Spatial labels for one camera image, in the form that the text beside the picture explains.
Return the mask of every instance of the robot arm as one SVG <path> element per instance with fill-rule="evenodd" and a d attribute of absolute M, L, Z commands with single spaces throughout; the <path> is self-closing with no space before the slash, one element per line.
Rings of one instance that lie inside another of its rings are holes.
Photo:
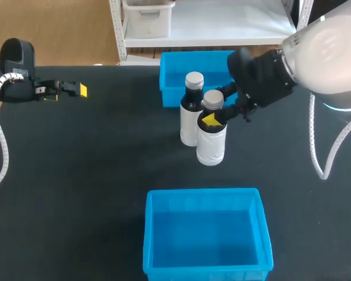
<path fill-rule="evenodd" d="M 229 55 L 227 65 L 243 101 L 216 116 L 249 114 L 290 95 L 297 84 L 327 107 L 351 111 L 351 0 L 285 39 L 279 50 L 253 58 L 243 48 Z M 232 94 L 230 85 L 218 90 Z"/>
<path fill-rule="evenodd" d="M 36 76 L 35 50 L 31 43 L 16 38 L 8 39 L 0 52 L 0 77 L 5 73 L 21 74 L 24 79 L 6 83 L 0 90 L 0 101 L 25 102 L 44 99 L 57 100 L 61 92 L 71 96 L 86 96 L 87 89 L 77 82 L 42 80 Z"/>

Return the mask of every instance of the white bottle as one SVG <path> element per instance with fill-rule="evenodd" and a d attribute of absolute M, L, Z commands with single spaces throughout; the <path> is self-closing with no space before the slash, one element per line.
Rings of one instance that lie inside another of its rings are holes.
<path fill-rule="evenodd" d="M 197 120 L 198 140 L 197 159 L 206 166 L 215 166 L 222 162 L 226 140 L 227 124 L 215 119 L 215 112 L 223 106 L 222 92 L 210 90 L 203 99 L 204 110 Z"/>
<path fill-rule="evenodd" d="M 180 139 L 187 146 L 197 145 L 197 118 L 203 111 L 204 77 L 199 72 L 186 76 L 186 94 L 180 102 Z"/>

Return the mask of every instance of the black tablecloth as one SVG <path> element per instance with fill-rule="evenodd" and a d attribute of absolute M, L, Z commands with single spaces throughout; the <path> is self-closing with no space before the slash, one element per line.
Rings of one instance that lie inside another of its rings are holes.
<path fill-rule="evenodd" d="M 328 181 L 314 171 L 307 91 L 229 123 L 222 164 L 198 163 L 162 108 L 157 67 L 44 67 L 89 98 L 4 104 L 10 167 L 0 184 L 0 280 L 146 280 L 153 189 L 256 187 L 274 254 L 268 280 L 351 280 L 351 135 Z M 343 121 L 316 107 L 324 163 Z M 2 164 L 0 148 L 0 168 Z"/>

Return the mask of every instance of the blue storage box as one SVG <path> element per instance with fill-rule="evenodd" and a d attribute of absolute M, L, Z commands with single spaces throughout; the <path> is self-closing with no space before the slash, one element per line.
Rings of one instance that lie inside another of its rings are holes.
<path fill-rule="evenodd" d="M 159 88 L 163 107 L 180 107 L 186 92 L 186 75 L 198 71 L 204 75 L 204 92 L 225 86 L 233 79 L 227 68 L 227 56 L 233 51 L 194 51 L 162 53 Z M 234 104 L 237 94 L 228 97 L 225 105 Z"/>
<path fill-rule="evenodd" d="M 148 193 L 143 270 L 149 281 L 258 281 L 272 268 L 257 189 Z"/>

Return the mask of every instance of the floor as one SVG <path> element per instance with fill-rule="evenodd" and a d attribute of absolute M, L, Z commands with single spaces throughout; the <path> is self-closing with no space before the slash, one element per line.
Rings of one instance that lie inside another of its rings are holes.
<path fill-rule="evenodd" d="M 0 48 L 30 41 L 36 64 L 115 64 L 117 45 L 108 0 L 0 0 Z"/>

